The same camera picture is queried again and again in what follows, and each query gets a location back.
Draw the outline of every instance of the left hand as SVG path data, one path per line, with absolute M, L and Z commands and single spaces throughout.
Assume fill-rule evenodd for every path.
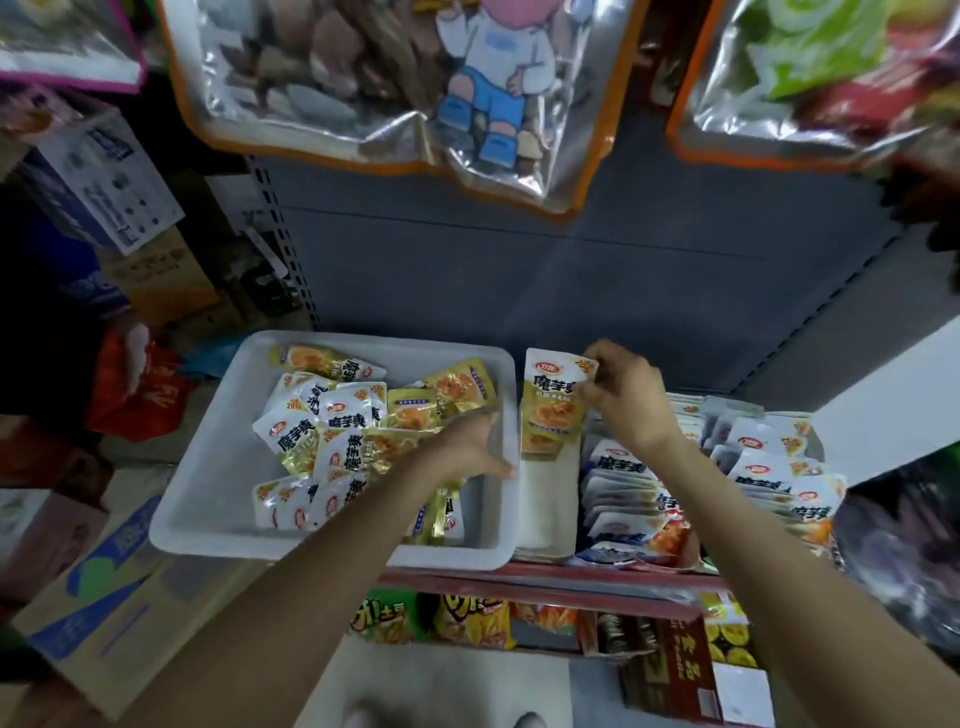
M 516 468 L 487 452 L 490 430 L 500 418 L 498 412 L 477 411 L 458 417 L 444 431 L 414 450 L 436 469 L 440 480 L 457 480 L 490 474 L 504 480 L 516 478 Z
M 514 75 L 507 79 L 507 90 L 514 96 L 523 95 L 523 69 L 518 68 Z

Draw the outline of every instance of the hand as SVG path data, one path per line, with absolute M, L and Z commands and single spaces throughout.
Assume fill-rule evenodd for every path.
M 523 95 L 523 69 L 518 68 L 514 75 L 507 79 L 507 90 L 514 96 Z
M 458 17 L 460 17 L 463 14 L 464 14 L 464 6 L 460 4 L 460 0 L 453 0 L 449 8 L 446 8 L 445 10 L 437 11 L 437 19 L 448 23 L 451 20 L 456 20 Z
M 584 356 L 597 359 L 596 380 L 575 391 L 597 410 L 621 445 L 646 460 L 676 438 L 684 438 L 663 389 L 660 370 L 642 356 L 601 339 Z
M 476 411 L 458 417 L 414 450 L 439 480 L 458 480 L 489 473 L 504 480 L 516 478 L 516 468 L 487 452 L 491 427 L 500 418 L 498 412 Z

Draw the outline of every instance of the right hand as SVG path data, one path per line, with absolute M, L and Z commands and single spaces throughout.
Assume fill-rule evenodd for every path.
M 601 339 L 584 352 L 597 359 L 595 381 L 576 386 L 577 395 L 597 410 L 617 442 L 640 460 L 682 440 L 660 370 L 642 356 Z
M 449 8 L 437 11 L 437 19 L 448 23 L 451 20 L 456 20 L 462 14 L 464 14 L 464 6 L 461 5 L 460 0 L 453 0 Z

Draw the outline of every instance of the cartoon boy illustration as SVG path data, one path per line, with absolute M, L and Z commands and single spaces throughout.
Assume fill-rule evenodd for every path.
M 523 123 L 524 96 L 546 91 L 556 76 L 557 59 L 546 21 L 563 0 L 480 0 L 470 20 L 463 6 L 437 13 L 437 31 L 446 52 L 465 59 L 450 79 L 437 120 L 469 132 L 473 110 L 487 114 L 487 137 L 480 158 L 513 169 L 516 134 Z

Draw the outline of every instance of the orange bag border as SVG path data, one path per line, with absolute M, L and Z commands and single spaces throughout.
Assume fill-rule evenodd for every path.
M 730 152 L 694 152 L 684 146 L 679 137 L 679 130 L 681 122 L 683 121 L 686 103 L 689 101 L 690 94 L 693 92 L 693 87 L 696 85 L 697 79 L 700 78 L 700 71 L 703 68 L 704 58 L 709 50 L 710 38 L 713 35 L 713 31 L 720 22 L 720 16 L 726 8 L 727 3 L 731 1 L 732 0 L 712 0 L 710 3 L 710 9 L 704 20 L 704 26 L 700 29 L 700 36 L 697 38 L 693 55 L 690 56 L 690 63 L 686 68 L 684 82 L 681 84 L 680 91 L 677 93 L 677 98 L 673 103 L 673 109 L 670 110 L 670 118 L 666 123 L 666 136 L 676 155 L 683 161 L 694 164 L 725 164 L 730 167 L 775 169 L 781 172 L 855 172 L 858 169 L 862 169 L 866 165 L 866 161 L 849 162 L 833 159 L 747 157 Z
M 443 177 L 450 177 L 456 182 L 458 189 L 467 192 L 471 197 L 478 200 L 509 203 L 513 206 L 525 209 L 528 212 L 536 212 L 551 222 L 565 225 L 571 222 L 583 209 L 584 202 L 587 199 L 587 192 L 590 183 L 593 182 L 593 176 L 600 167 L 600 162 L 606 157 L 613 148 L 613 141 L 616 137 L 616 129 L 620 123 L 620 112 L 623 107 L 623 99 L 627 94 L 627 82 L 630 80 L 630 71 L 633 67 L 633 58 L 636 53 L 636 41 L 640 35 L 640 29 L 643 26 L 643 20 L 646 17 L 647 10 L 650 7 L 650 0 L 635 0 L 630 18 L 627 21 L 627 27 L 624 29 L 623 37 L 620 41 L 620 49 L 613 61 L 613 68 L 607 81 L 607 92 L 600 105 L 600 113 L 597 116 L 593 127 L 593 136 L 587 146 L 587 163 L 584 171 L 581 173 L 580 180 L 577 182 L 577 188 L 574 192 L 573 201 L 570 208 L 565 212 L 550 212 L 531 203 L 522 200 L 497 195 L 492 192 L 472 189 L 460 183 L 456 173 L 445 166 L 435 166 L 424 161 L 404 162 L 401 164 L 364 164 L 362 162 L 346 161 L 333 157 L 321 157 L 318 155 L 307 154 L 286 147 L 260 146 L 255 144 L 242 144 L 239 142 L 225 139 L 217 139 L 205 132 L 203 127 L 197 124 L 197 120 L 192 115 L 192 109 L 187 101 L 187 93 L 183 75 L 180 73 L 180 66 L 177 61 L 177 54 L 173 52 L 174 43 L 170 36 L 170 29 L 167 27 L 167 13 L 163 7 L 164 0 L 156 0 L 159 12 L 156 16 L 160 21 L 160 29 L 163 32 L 163 39 L 170 49 L 170 57 L 167 64 L 167 75 L 174 89 L 174 98 L 177 99 L 177 108 L 180 110 L 180 117 L 194 136 L 202 141 L 206 146 L 219 152 L 229 152 L 240 156 L 263 155 L 266 157 L 283 157 L 294 161 L 305 161 L 309 164 L 320 164 L 324 167 L 331 167 L 346 172 L 356 172 L 358 174 L 376 175 L 380 177 L 399 177 L 402 175 L 413 174 L 434 174 Z

